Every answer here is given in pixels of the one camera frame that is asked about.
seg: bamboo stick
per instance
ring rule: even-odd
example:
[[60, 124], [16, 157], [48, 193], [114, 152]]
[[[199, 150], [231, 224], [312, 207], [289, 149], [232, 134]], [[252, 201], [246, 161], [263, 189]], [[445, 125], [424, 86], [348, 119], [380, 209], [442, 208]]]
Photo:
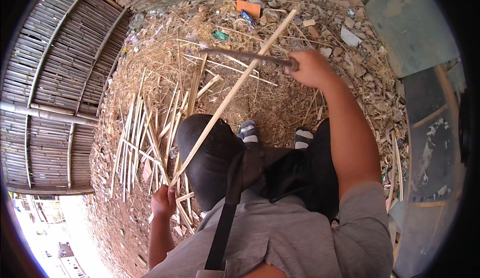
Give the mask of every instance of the bamboo stick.
[[72, 147], [74, 146], [75, 123], [70, 124], [70, 133], [68, 135], [68, 151], [67, 151], [67, 179], [68, 187], [72, 187]]
[[39, 80], [40, 72], [43, 70], [43, 65], [45, 64], [45, 60], [47, 59], [47, 56], [49, 54], [50, 49], [52, 48], [53, 41], [55, 40], [55, 37], [57, 36], [58, 32], [60, 31], [60, 28], [62, 28], [63, 23], [65, 23], [65, 20], [67, 19], [68, 15], [73, 11], [75, 6], [80, 2], [80, 0], [75, 0], [70, 8], [67, 10], [67, 12], [63, 15], [62, 19], [58, 23], [57, 27], [55, 30], [52, 32], [52, 35], [50, 37], [50, 40], [46, 44], [45, 50], [42, 53], [42, 58], [38, 62], [38, 66], [36, 67], [35, 71], [35, 76], [33, 76], [33, 81], [32, 81], [32, 87], [30, 89], [30, 95], [28, 96], [28, 102], [27, 102], [27, 108], [30, 108], [30, 105], [32, 104], [33, 101], [33, 96], [35, 94], [35, 90], [37, 87], [37, 83]]
[[[265, 53], [268, 52], [268, 50], [272, 47], [273, 43], [275, 41], [277, 41], [277, 38], [279, 37], [279, 35], [283, 32], [283, 30], [287, 27], [287, 25], [291, 22], [291, 20], [293, 19], [293, 17], [295, 16], [295, 13], [297, 12], [297, 9], [294, 7], [294, 9], [286, 16], [285, 20], [280, 24], [280, 26], [275, 30], [275, 32], [273, 33], [273, 35], [268, 39], [267, 43], [265, 43], [265, 45], [263, 46], [263, 48], [261, 48], [260, 52], [258, 53], [259, 55], [265, 55]], [[233, 99], [233, 96], [238, 92], [238, 90], [240, 89], [240, 87], [242, 86], [242, 84], [245, 82], [245, 79], [250, 75], [250, 73], [253, 71], [253, 69], [255, 68], [255, 66], [260, 62], [259, 59], [254, 59], [252, 60], [252, 62], [250, 63], [250, 65], [248, 66], [248, 68], [245, 70], [245, 72], [240, 76], [240, 78], [238, 79], [237, 83], [235, 83], [235, 85], [232, 87], [232, 89], [230, 90], [230, 92], [228, 93], [228, 95], [226, 95], [224, 101], [222, 102], [222, 104], [220, 104], [220, 106], [218, 107], [218, 109], [216, 110], [216, 112], [213, 114], [213, 117], [212, 119], [210, 119], [210, 121], [208, 122], [207, 126], [205, 127], [205, 129], [203, 130], [203, 132], [201, 133], [200, 137], [198, 138], [197, 142], [195, 143], [195, 145], [193, 146], [192, 150], [190, 151], [188, 157], [185, 159], [182, 167], [180, 168], [180, 170], [177, 172], [177, 175], [172, 179], [172, 181], [169, 183], [169, 187], [171, 187], [172, 185], [174, 185], [176, 182], [177, 182], [177, 179], [179, 179], [180, 177], [180, 174], [183, 173], [183, 171], [185, 171], [185, 169], [187, 168], [188, 164], [190, 163], [190, 161], [192, 160], [192, 158], [194, 157], [195, 153], [197, 153], [198, 149], [200, 148], [201, 144], [203, 143], [203, 141], [206, 139], [208, 133], [212, 130], [213, 126], [215, 125], [215, 123], [217, 122], [217, 120], [220, 118], [220, 115], [224, 112], [225, 108], [228, 106], [228, 104], [230, 103], [230, 101]]]

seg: trash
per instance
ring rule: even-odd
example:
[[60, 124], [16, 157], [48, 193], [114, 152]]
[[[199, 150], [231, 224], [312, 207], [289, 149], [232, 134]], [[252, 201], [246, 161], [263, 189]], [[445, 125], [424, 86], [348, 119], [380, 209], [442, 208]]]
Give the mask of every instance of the trash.
[[362, 40], [358, 38], [355, 34], [351, 33], [345, 26], [342, 26], [342, 30], [340, 32], [340, 38], [351, 47], [357, 47], [361, 44]]
[[252, 20], [252, 18], [245, 11], [243, 11], [243, 9], [240, 10], [240, 13], [242, 18], [244, 18], [247, 22], [249, 22], [250, 25], [252, 26], [254, 25], [254, 21]]
[[130, 27], [130, 29], [139, 29], [144, 22], [144, 18], [145, 15], [143, 13], [137, 13], [128, 24], [128, 27]]
[[212, 36], [219, 41], [224, 41], [229, 37], [228, 35], [226, 35], [225, 33], [223, 33], [220, 30], [217, 30], [214, 33], [212, 33]]
[[321, 53], [325, 58], [328, 58], [328, 57], [330, 57], [330, 54], [332, 54], [332, 48], [330, 48], [330, 47], [322, 47], [322, 48], [320, 48], [320, 53]]
[[261, 7], [262, 6], [259, 5], [259, 4], [254, 4], [254, 3], [245, 2], [245, 1], [242, 1], [242, 0], [237, 0], [237, 11], [242, 12], [242, 10], [243, 10], [244, 12], [249, 14], [251, 17], [256, 18], [256, 19], [260, 18]]
[[315, 20], [314, 19], [303, 21], [303, 26], [305, 26], [305, 27], [313, 26], [313, 25], [315, 25]]

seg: person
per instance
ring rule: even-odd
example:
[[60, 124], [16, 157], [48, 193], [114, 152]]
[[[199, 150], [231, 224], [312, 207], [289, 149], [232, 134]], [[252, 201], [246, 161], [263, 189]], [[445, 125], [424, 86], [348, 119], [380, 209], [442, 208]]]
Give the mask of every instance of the person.
[[[315, 136], [299, 127], [295, 149], [275, 148], [284, 155], [302, 154], [309, 165], [310, 187], [287, 191], [273, 203], [258, 191], [245, 189], [227, 234], [222, 271], [204, 277], [388, 277], [393, 249], [372, 131], [350, 89], [324, 57], [314, 50], [288, 56], [299, 61], [299, 69], [287, 68], [287, 74], [321, 90], [328, 104], [329, 119], [320, 124]], [[181, 160], [210, 119], [195, 114], [179, 127]], [[238, 137], [221, 119], [213, 126], [185, 170], [204, 218], [196, 233], [177, 247], [170, 232], [175, 193], [163, 185], [153, 194], [150, 271], [144, 277], [201, 273], [225, 204], [229, 167], [236, 156], [258, 142], [253, 121], [241, 126]], [[269, 173], [279, 173], [276, 167], [284, 164], [274, 162]], [[336, 216], [339, 223], [332, 228]]]

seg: bamboo debris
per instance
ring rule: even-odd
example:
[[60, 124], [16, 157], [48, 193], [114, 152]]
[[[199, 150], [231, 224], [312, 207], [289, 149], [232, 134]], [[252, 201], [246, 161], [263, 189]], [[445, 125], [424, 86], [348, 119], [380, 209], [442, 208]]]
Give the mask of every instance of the bamboo debris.
[[[272, 47], [273, 43], [275, 41], [277, 41], [277, 38], [279, 37], [279, 35], [283, 32], [283, 30], [287, 27], [287, 25], [290, 23], [290, 21], [293, 19], [293, 17], [295, 16], [295, 13], [297, 12], [297, 9], [294, 8], [292, 9], [292, 11], [288, 14], [288, 16], [285, 18], [285, 20], [280, 24], [280, 26], [275, 30], [275, 32], [273, 33], [273, 35], [268, 39], [267, 43], [265, 43], [265, 45], [263, 46], [263, 48], [261, 48], [260, 52], [258, 53], [259, 55], [265, 55], [265, 53], [268, 52], [268, 50], [270, 49], [270, 47]], [[213, 117], [212, 119], [210, 119], [210, 121], [208, 122], [207, 126], [205, 127], [205, 129], [203, 130], [203, 132], [201, 133], [200, 137], [198, 138], [197, 142], [195, 143], [195, 145], [193, 146], [192, 150], [190, 151], [188, 157], [185, 159], [185, 162], [183, 163], [181, 169], [177, 172], [177, 175], [174, 177], [174, 179], [170, 182], [169, 186], [171, 187], [172, 185], [174, 185], [176, 182], [177, 182], [177, 179], [179, 179], [180, 177], [180, 174], [183, 173], [183, 171], [185, 171], [185, 169], [187, 168], [188, 164], [190, 163], [190, 161], [192, 160], [192, 158], [194, 157], [195, 153], [197, 153], [197, 150], [200, 148], [200, 145], [203, 143], [203, 141], [206, 139], [208, 133], [212, 130], [213, 126], [215, 125], [215, 123], [217, 122], [217, 120], [220, 118], [220, 115], [224, 112], [225, 108], [227, 107], [227, 105], [230, 103], [230, 101], [232, 100], [233, 96], [238, 92], [238, 90], [240, 89], [240, 87], [242, 86], [243, 82], [245, 81], [245, 79], [250, 75], [250, 73], [253, 71], [253, 69], [255, 68], [255, 66], [260, 62], [259, 59], [254, 59], [250, 65], [248, 66], [248, 68], [245, 70], [245, 72], [240, 76], [240, 78], [238, 79], [237, 83], [235, 83], [235, 85], [232, 87], [232, 89], [230, 90], [230, 92], [228, 93], [228, 95], [225, 97], [224, 101], [222, 102], [222, 104], [220, 104], [220, 106], [218, 107], [218, 109], [216, 110], [216, 112], [213, 114]]]

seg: foot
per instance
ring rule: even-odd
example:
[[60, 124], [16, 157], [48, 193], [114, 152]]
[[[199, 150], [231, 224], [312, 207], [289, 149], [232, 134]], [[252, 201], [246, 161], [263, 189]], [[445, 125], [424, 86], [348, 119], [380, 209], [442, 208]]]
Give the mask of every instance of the foot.
[[295, 130], [295, 138], [293, 140], [295, 149], [307, 149], [312, 140], [314, 134], [307, 127], [300, 126]]
[[259, 133], [255, 122], [251, 119], [246, 120], [240, 125], [237, 137], [239, 137], [247, 148], [258, 145]]

